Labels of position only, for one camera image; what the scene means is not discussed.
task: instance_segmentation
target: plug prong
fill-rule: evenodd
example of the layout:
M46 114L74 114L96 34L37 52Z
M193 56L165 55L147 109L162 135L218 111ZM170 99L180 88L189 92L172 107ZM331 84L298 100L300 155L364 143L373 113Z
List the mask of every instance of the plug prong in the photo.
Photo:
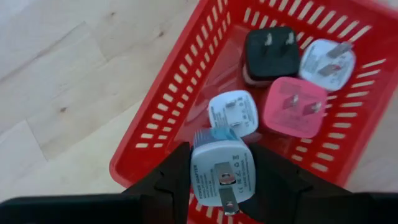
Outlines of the plug prong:
M235 122L235 123L232 123L232 124L231 124L231 127L237 127L237 126L241 125L241 123L242 123L242 122L240 122L240 121Z
M236 197L234 191L231 187L225 189L219 189L218 193L220 193L221 203L223 204L224 214L225 215L236 215L239 213L238 202L236 201Z
M321 70L319 70L318 73L326 77L337 72L338 70L341 70L341 67L339 65L328 64Z
M286 40L286 45L292 45L294 43L294 33L290 32L289 37Z
M321 102L311 103L307 106L304 106L303 115L305 116L305 115L319 113L321 107L322 107Z
M337 58L345 52L351 50L353 48L353 44L351 42L343 42L337 45L334 49L327 53L327 56L330 58Z
M299 96L297 94L287 98L282 106L282 109L292 108L299 102Z
M267 35L267 40L264 42L265 46L271 46L272 45L272 34L268 33Z
M236 183L234 172L229 162L222 162L215 165L220 185L231 185Z
M230 108L236 105L236 100L230 100L225 104L225 107Z

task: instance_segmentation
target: red plastic basket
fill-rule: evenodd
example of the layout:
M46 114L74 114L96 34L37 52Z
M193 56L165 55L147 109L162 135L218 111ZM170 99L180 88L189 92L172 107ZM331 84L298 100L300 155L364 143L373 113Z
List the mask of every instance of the red plastic basket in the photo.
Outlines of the red plastic basket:
M260 143L301 167L343 185L358 161L397 85L398 18L362 0L202 0L112 158L113 179L128 187L149 173L193 133L209 127L207 105L222 92L247 89L239 75L250 29L292 27L300 48L313 40L354 42L356 69L345 87L330 94L319 134L295 139L263 133ZM247 89L258 100L264 90ZM252 223L224 217L191 195L193 223Z

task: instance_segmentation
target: power adapter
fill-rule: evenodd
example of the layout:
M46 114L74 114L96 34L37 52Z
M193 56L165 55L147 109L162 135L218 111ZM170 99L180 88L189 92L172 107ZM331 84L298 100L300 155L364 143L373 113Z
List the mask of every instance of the power adapter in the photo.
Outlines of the power adapter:
M256 168L251 151L229 127L195 133L191 182L198 203L239 213L238 203L254 195Z
M300 77L328 91L340 90L355 67L352 43L318 39L304 52Z
M300 51L289 27L250 31L246 37L243 79L251 86L267 86L279 77L296 77Z
M298 138L312 138L322 125L327 92L298 78L278 78L259 105L262 127Z
M208 112L212 128L230 126L239 137L253 133L259 126L256 103L245 90L229 91L212 98Z

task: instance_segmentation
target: wooden floor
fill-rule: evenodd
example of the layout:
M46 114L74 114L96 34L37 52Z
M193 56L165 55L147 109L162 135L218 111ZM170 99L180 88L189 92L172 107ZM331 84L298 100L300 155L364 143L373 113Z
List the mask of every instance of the wooden floor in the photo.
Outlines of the wooden floor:
M0 201L123 190L109 160L197 1L0 1ZM347 188L398 191L397 127L398 95Z

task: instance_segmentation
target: white wall charger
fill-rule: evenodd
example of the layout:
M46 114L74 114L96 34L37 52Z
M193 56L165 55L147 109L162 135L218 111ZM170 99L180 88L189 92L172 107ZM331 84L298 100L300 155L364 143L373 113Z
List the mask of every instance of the white wall charger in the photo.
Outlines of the white wall charger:
M238 213L238 203L254 195L253 156L229 127L195 133L190 172L198 203L222 206L225 215Z
M356 57L350 42L318 39L304 52L299 75L328 91L340 90L349 80Z
M256 103L245 90L229 91L212 98L208 112L211 127L230 126L239 137L253 133L259 126Z

